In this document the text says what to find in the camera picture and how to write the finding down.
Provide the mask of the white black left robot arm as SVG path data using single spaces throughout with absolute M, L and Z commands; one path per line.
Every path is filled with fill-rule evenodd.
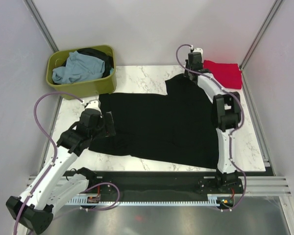
M 6 207 L 16 224 L 22 224 L 40 235 L 51 224 L 54 215 L 81 192 L 94 192 L 98 187 L 96 174 L 82 167 L 65 184 L 56 187 L 66 170 L 90 147 L 93 140 L 114 136 L 111 112 L 85 109 L 57 141 L 56 156 L 44 166 L 30 186 L 18 197 L 10 196 Z

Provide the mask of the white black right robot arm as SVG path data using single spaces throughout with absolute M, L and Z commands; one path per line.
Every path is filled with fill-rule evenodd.
M 186 59 L 184 76 L 202 88 L 212 102 L 211 122 L 216 128 L 219 145 L 219 160 L 214 179 L 200 184 L 206 191 L 220 193 L 242 193 L 243 184 L 234 163 L 234 131 L 239 129 L 245 118 L 238 92 L 228 92 L 203 68 L 203 50 L 191 49 Z

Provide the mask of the black t shirt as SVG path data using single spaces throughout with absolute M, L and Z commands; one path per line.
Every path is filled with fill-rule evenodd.
M 113 93 L 99 96 L 111 112 L 116 134 L 94 140 L 90 150 L 115 156 L 214 169 L 218 136 L 205 91 L 179 74 L 166 81 L 166 95 Z

